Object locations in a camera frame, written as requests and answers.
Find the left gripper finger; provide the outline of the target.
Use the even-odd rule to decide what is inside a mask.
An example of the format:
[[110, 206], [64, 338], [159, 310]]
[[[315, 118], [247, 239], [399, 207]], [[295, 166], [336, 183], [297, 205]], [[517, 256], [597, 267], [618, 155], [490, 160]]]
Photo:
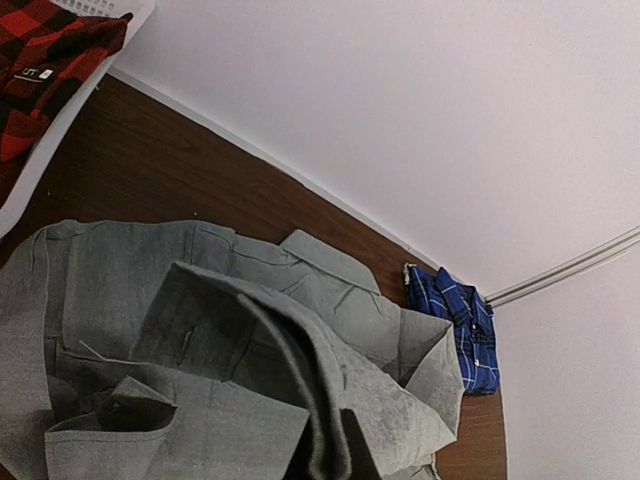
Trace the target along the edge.
[[381, 480], [374, 459], [355, 413], [349, 409], [341, 411], [341, 421], [349, 449], [350, 480]]

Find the grey long sleeve shirt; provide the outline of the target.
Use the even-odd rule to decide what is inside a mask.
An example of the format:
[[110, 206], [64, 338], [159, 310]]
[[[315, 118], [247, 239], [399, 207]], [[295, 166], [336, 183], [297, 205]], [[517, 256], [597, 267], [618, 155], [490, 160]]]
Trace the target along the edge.
[[18, 479], [432, 479], [458, 434], [450, 323], [303, 231], [63, 221], [1, 270], [1, 461]]

